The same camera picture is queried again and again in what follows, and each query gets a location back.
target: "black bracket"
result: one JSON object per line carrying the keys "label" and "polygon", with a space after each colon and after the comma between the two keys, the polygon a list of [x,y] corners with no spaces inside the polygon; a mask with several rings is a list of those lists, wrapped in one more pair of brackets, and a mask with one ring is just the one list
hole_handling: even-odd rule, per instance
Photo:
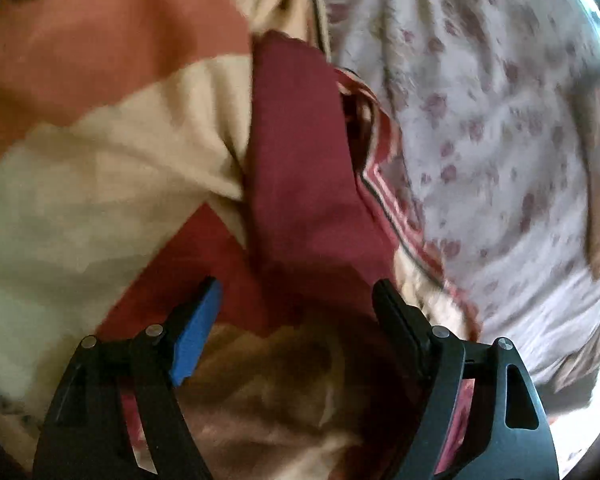
{"label": "black bracket", "polygon": [[[420,427],[384,479],[558,480],[544,409],[509,339],[485,345],[458,339],[443,326],[432,327],[387,280],[376,283],[373,298],[404,373],[428,391]],[[464,444],[454,466],[435,475],[462,379],[475,379]]]}
{"label": "black bracket", "polygon": [[[173,387],[192,374],[220,301],[219,283],[208,278],[195,301],[133,339],[83,339],[49,407],[33,480],[212,480]],[[432,327],[387,280],[376,283],[373,304],[404,373],[428,393],[420,427],[400,447],[384,480],[558,479],[542,405],[511,341],[472,343]],[[436,475],[461,381],[469,378],[475,387],[464,445],[456,463]],[[121,380],[134,388],[157,476],[136,465]]]}

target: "metal screw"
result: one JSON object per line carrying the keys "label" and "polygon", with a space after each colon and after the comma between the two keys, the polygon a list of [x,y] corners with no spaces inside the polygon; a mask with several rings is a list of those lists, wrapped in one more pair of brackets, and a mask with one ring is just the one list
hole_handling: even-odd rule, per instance
{"label": "metal screw", "polygon": [[439,337],[440,339],[449,337],[449,330],[442,325],[436,325],[431,329],[431,331],[433,332],[434,336]]}
{"label": "metal screw", "polygon": [[149,337],[158,337],[162,333],[162,325],[149,325],[144,331]]}
{"label": "metal screw", "polygon": [[513,348],[513,343],[509,341],[506,337],[501,337],[498,339],[498,346],[503,350],[511,350]]}
{"label": "metal screw", "polygon": [[82,346],[82,348],[86,348],[88,350],[89,348],[93,348],[94,346],[96,346],[97,342],[98,342],[98,340],[96,339],[96,336],[88,335],[87,337],[85,337],[82,340],[82,342],[80,343],[80,346]]}

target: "white floral sheet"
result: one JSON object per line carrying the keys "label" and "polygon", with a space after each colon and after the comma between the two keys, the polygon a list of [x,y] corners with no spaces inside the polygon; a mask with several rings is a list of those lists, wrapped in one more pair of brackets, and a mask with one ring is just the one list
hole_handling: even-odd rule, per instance
{"label": "white floral sheet", "polygon": [[538,383],[574,380],[560,366],[600,324],[569,104],[600,65],[600,44],[580,3],[326,3],[333,60],[398,119],[405,193],[450,278],[478,305],[482,340],[512,338]]}

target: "blanket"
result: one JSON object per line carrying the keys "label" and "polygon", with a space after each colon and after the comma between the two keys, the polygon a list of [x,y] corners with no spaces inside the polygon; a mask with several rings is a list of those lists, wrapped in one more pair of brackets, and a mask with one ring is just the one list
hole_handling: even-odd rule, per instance
{"label": "blanket", "polygon": [[[348,205],[327,187],[300,194],[295,224],[277,231],[268,220],[288,204],[281,196],[298,198],[289,187],[298,181],[268,181],[270,164],[282,155],[320,160],[300,181],[315,190],[328,158],[324,147],[295,143],[255,158],[262,173],[250,169],[250,133],[271,128],[266,114],[279,104],[256,99],[253,43],[278,30],[328,54],[319,3],[0,0],[0,442],[25,469],[80,339],[127,338],[161,322],[206,275],[222,282],[224,300],[178,398],[219,479],[381,471],[413,413],[400,407],[408,388],[364,298],[373,279],[389,273],[431,322],[477,336],[470,304],[424,244],[413,204],[396,193],[399,131],[354,76],[333,75],[325,112],[342,113],[345,94],[352,130],[364,133],[357,164],[341,158],[327,173],[349,186]],[[340,157],[349,149],[344,124],[343,115],[340,129],[325,130]],[[260,193],[246,194],[245,184]],[[337,216],[340,206],[347,216]],[[336,213],[331,230],[320,207]],[[316,272],[322,282],[311,282]],[[284,293],[270,294],[281,276]],[[354,285],[350,294],[312,288],[325,276],[333,290]],[[384,402],[401,410],[381,419],[390,442],[372,429]],[[150,468],[127,407],[138,461]]]}

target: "orange fabric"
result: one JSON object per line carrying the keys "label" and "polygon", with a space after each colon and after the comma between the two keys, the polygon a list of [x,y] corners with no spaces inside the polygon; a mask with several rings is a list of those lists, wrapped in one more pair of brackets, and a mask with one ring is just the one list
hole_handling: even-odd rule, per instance
{"label": "orange fabric", "polygon": [[0,156],[28,113],[67,125],[197,60],[248,54],[233,0],[1,0]]}

